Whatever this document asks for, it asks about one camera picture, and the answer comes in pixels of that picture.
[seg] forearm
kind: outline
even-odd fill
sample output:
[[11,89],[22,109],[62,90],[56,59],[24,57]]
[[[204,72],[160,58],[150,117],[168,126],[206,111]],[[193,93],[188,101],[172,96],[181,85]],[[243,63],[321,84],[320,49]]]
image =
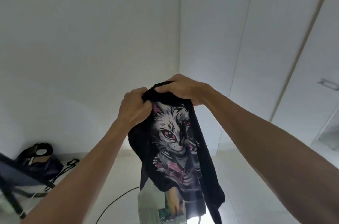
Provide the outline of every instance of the forearm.
[[207,88],[203,103],[301,223],[339,222],[339,170],[284,130]]
[[82,223],[128,132],[128,126],[115,121],[101,141],[42,199],[22,224]]

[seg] black chair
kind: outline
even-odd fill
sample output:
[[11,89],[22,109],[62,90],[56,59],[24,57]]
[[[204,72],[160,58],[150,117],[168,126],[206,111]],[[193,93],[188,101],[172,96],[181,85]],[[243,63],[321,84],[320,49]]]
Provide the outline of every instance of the black chair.
[[48,180],[20,166],[17,162],[0,153],[0,190],[21,219],[26,217],[26,213],[14,196],[15,193],[27,198],[44,197],[48,193],[28,193],[17,187],[36,185],[46,185],[50,188],[55,187]]

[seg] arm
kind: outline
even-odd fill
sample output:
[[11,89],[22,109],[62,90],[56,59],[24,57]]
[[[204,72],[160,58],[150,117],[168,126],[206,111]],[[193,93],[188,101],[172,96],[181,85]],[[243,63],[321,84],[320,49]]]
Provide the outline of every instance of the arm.
[[156,89],[204,104],[253,169],[301,223],[339,223],[339,170],[298,139],[207,84],[175,75]]
[[80,224],[112,168],[118,151],[129,130],[145,120],[152,104],[143,102],[146,88],[127,93],[119,115],[101,141],[79,162],[41,202],[27,215],[22,224]]

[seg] metal handle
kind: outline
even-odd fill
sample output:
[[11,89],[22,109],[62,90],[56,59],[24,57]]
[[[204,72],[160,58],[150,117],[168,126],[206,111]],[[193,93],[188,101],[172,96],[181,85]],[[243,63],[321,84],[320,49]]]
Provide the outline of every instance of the metal handle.
[[329,89],[332,89],[334,91],[339,91],[339,85],[337,83],[334,83],[332,81],[321,79],[319,82],[317,82],[320,85],[323,85],[324,87],[327,87]]

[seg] person's right arm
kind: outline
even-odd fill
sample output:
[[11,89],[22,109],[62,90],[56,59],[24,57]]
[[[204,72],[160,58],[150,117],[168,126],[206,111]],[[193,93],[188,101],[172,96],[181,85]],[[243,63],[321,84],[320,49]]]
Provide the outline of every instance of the person's right arm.
[[248,163],[303,224],[339,223],[339,170],[272,123],[248,112],[211,86],[175,75],[156,88],[204,104]]

